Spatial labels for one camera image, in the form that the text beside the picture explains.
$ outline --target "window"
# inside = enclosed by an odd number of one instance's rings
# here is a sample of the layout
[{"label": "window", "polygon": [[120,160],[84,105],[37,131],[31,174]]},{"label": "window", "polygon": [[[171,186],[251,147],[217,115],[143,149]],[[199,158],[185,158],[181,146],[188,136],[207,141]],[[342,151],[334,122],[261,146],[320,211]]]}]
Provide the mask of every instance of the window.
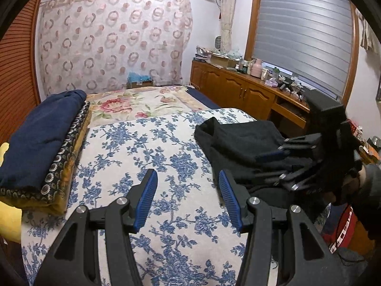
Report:
[{"label": "window", "polygon": [[346,104],[359,46],[353,13],[349,0],[254,0],[245,58],[295,72]]}]

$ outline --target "wooden cabinet door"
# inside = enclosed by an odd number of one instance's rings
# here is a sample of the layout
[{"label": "wooden cabinet door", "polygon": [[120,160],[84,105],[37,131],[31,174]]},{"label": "wooden cabinet door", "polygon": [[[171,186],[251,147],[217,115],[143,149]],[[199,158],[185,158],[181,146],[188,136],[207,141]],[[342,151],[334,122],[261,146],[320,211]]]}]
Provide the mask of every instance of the wooden cabinet door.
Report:
[{"label": "wooden cabinet door", "polygon": [[30,0],[0,40],[0,145],[40,103],[34,46],[40,0]]},{"label": "wooden cabinet door", "polygon": [[243,92],[244,111],[255,119],[267,120],[271,106],[275,99],[275,94],[258,87],[248,84]]},{"label": "wooden cabinet door", "polygon": [[230,74],[225,74],[223,83],[223,107],[233,107],[243,110],[243,92],[245,81],[239,77]]},{"label": "wooden cabinet door", "polygon": [[193,85],[197,90],[200,90],[202,78],[205,74],[205,67],[200,66],[198,63],[192,63],[192,71],[190,73],[190,84]]},{"label": "wooden cabinet door", "polygon": [[202,79],[200,91],[214,103],[221,106],[224,97],[223,85],[222,72],[207,68],[205,70],[205,76]]}]

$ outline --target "blue floral bedspread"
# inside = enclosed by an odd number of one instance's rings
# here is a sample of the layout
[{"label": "blue floral bedspread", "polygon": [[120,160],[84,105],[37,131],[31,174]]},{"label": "blue floral bedspread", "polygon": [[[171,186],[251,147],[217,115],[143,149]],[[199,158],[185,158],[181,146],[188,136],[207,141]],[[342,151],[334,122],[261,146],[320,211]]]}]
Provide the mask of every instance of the blue floral bedspread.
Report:
[{"label": "blue floral bedspread", "polygon": [[[154,168],[159,183],[149,217],[145,227],[131,235],[143,284],[235,285],[247,235],[232,227],[210,164],[194,139],[195,126],[213,116],[220,123],[254,120],[237,109],[217,109],[89,129],[66,215],[23,214],[21,245],[29,283],[78,205],[106,206]],[[100,276],[102,285],[110,285],[104,238],[100,231]],[[274,261],[271,268],[269,282],[275,284]]]}]

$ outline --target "wooden cabinet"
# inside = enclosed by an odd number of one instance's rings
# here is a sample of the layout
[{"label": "wooden cabinet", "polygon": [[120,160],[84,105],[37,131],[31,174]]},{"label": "wooden cabinet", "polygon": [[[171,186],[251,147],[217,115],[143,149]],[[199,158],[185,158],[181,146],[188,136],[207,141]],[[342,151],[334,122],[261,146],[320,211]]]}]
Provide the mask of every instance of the wooden cabinet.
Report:
[{"label": "wooden cabinet", "polygon": [[34,60],[40,1],[30,0],[0,39],[0,145],[40,103]]},{"label": "wooden cabinet", "polygon": [[192,71],[190,74],[190,84],[193,85],[197,90],[200,90],[204,75],[205,75],[205,72],[203,67],[198,65],[193,65]]},{"label": "wooden cabinet", "polygon": [[225,75],[223,80],[222,103],[224,107],[233,107],[243,110],[243,92],[246,82],[239,77]]},{"label": "wooden cabinet", "polygon": [[309,113],[305,102],[299,102],[294,95],[264,85],[259,78],[193,61],[190,81],[220,107],[241,109],[255,119],[262,120],[269,119],[273,111],[300,128],[306,124],[300,114]]},{"label": "wooden cabinet", "polygon": [[213,102],[224,107],[222,102],[224,96],[222,83],[223,76],[221,76],[221,73],[212,68],[207,68],[205,76],[202,79],[200,91]]},{"label": "wooden cabinet", "polygon": [[275,94],[255,85],[248,85],[243,92],[243,110],[255,119],[267,120]]}]

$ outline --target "pink bottle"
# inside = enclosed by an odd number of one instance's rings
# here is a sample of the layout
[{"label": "pink bottle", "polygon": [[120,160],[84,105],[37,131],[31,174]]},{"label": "pink bottle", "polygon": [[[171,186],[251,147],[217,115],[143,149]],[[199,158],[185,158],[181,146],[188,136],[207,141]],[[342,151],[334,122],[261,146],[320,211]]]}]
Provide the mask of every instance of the pink bottle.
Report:
[{"label": "pink bottle", "polygon": [[256,62],[251,66],[251,76],[261,77],[262,76],[262,60],[257,59]]}]

